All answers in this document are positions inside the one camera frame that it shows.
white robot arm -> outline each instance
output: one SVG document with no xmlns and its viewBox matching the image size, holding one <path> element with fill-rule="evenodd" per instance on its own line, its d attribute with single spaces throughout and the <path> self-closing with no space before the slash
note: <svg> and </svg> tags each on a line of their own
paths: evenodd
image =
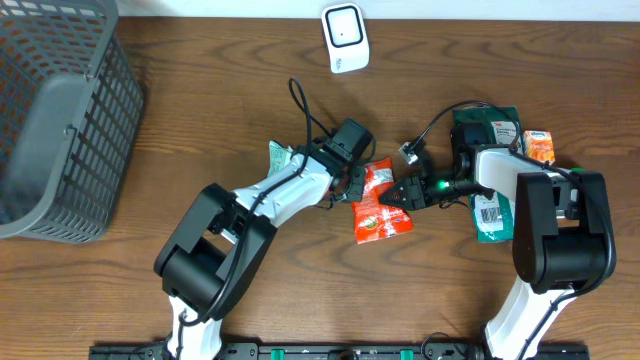
<svg viewBox="0 0 640 360">
<path fill-rule="evenodd" d="M 356 163 L 372 138 L 347 119 L 331 138 L 315 144 L 306 159 L 294 155 L 263 181 L 233 192 L 212 184 L 200 193 L 154 266 L 173 308 L 167 343 L 171 356 L 211 360 L 220 351 L 222 319 L 248 288 L 280 225 L 322 201 L 345 175 L 351 177 L 345 196 L 359 201 L 364 169 Z M 232 251 L 225 256 L 202 237 L 205 231 L 229 240 Z M 237 270 L 229 276 L 242 236 Z"/>
<path fill-rule="evenodd" d="M 475 182 L 516 201 L 513 256 L 518 276 L 498 315 L 484 328 L 486 345 L 494 358 L 531 358 L 560 311 L 575 300 L 570 294 L 597 281 L 603 271 L 613 271 L 605 270 L 605 227 L 600 219 L 589 219 L 595 204 L 588 204 L 559 172 L 507 148 L 475 154 Z M 597 206 L 604 203 L 609 222 L 604 179 L 595 173 L 581 179 L 604 200 Z M 559 229 L 553 217 L 580 220 L 584 231 Z M 555 304 L 557 309 L 549 312 Z"/>
<path fill-rule="evenodd" d="M 536 162 L 515 147 L 487 145 L 481 123 L 451 130 L 452 170 L 434 176 L 425 171 L 425 133 L 400 148 L 410 164 L 422 162 L 422 174 L 401 179 L 380 202 L 419 210 L 464 195 L 493 196 L 495 191 L 516 202 L 513 260 L 518 275 L 502 309 L 484 328 L 485 358 L 534 357 L 560 311 L 613 273 L 616 255 L 604 178 Z M 578 220 L 579 225 L 559 228 L 558 218 Z"/>
</svg>

wall-mounted sensor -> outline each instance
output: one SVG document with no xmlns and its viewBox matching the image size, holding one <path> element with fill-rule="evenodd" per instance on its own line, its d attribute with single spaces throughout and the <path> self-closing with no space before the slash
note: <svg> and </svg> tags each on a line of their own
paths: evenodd
<svg viewBox="0 0 640 360">
<path fill-rule="evenodd" d="M 358 5 L 347 3 L 324 9 L 322 26 L 331 71 L 338 74 L 367 66 L 369 40 Z"/>
</svg>

cable connector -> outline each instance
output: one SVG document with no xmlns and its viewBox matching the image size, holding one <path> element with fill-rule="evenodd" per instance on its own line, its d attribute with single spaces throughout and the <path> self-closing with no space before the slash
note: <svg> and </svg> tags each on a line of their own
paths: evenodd
<svg viewBox="0 0 640 360">
<path fill-rule="evenodd" d="M 425 143 L 424 140 L 417 137 L 412 142 L 404 143 L 398 151 L 407 164 L 416 165 L 418 162 L 418 153 L 422 151 L 426 145 L 427 143 Z"/>
</svg>

wooden table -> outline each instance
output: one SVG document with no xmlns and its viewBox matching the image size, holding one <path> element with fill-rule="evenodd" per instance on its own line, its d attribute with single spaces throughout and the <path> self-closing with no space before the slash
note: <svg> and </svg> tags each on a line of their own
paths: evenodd
<svg viewBox="0 0 640 360">
<path fill-rule="evenodd" d="M 86 359 L 93 344 L 164 337 L 171 311 L 156 255 L 205 185 L 253 184 L 267 173 L 269 140 L 304 142 L 287 90 L 296 76 L 327 126 L 352 116 L 376 135 L 396 177 L 407 172 L 400 144 L 470 98 L 517 105 L 525 128 L 553 133 L 559 165 L 602 172 L 616 272 L 546 339 L 585 341 L 594 359 L 638 358 L 640 25 L 368 21 L 367 30 L 369 66 L 333 75 L 318 20 L 123 19 L 120 38 L 150 93 L 112 228 L 82 246 L 0 242 L 0 357 Z M 427 138 L 441 167 L 450 127 L 447 116 Z M 478 244 L 462 207 L 412 217 L 412 233 L 356 245 L 350 206 L 296 215 L 225 333 L 280 343 L 478 336 L 513 284 L 509 244 Z"/>
</svg>

barcode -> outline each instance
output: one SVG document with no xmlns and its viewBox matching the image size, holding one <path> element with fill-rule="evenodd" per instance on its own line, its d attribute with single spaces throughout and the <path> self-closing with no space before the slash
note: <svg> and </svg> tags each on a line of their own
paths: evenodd
<svg viewBox="0 0 640 360">
<path fill-rule="evenodd" d="M 482 215 L 482 222 L 485 224 L 490 224 L 494 222 L 500 221 L 500 208 L 488 208 L 488 209 L 480 209 L 480 214 Z"/>
</svg>

